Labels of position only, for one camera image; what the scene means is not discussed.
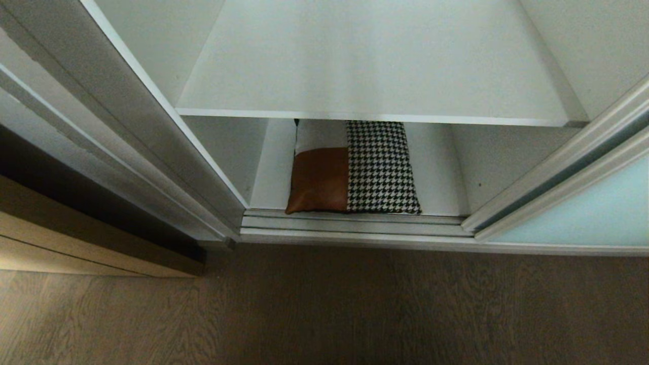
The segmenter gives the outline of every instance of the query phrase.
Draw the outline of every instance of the wooden floor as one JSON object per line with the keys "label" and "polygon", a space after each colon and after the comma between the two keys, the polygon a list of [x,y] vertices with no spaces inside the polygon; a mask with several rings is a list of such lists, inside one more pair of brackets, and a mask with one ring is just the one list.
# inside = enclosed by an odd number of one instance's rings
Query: wooden floor
{"label": "wooden floor", "polygon": [[649,363],[646,258],[241,245],[209,272],[0,272],[0,364]]}

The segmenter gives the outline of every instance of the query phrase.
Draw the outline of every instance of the shelf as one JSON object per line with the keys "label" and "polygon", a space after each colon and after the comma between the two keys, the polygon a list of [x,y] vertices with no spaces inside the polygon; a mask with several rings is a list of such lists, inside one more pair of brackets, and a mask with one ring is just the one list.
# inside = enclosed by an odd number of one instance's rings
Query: shelf
{"label": "shelf", "polygon": [[[407,123],[405,127],[415,188],[423,214],[468,215],[465,187],[450,127],[432,123]],[[269,120],[251,208],[286,209],[294,150],[293,120]]]}
{"label": "shelf", "polygon": [[176,107],[194,116],[587,121],[515,0],[228,0]]}

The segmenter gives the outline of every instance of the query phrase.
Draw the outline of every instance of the cushion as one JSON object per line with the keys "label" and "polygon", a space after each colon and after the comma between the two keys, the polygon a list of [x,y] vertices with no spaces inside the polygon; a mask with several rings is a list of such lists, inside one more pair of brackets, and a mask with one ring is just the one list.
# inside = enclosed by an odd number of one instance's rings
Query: cushion
{"label": "cushion", "polygon": [[300,120],[286,213],[420,214],[403,123]]}

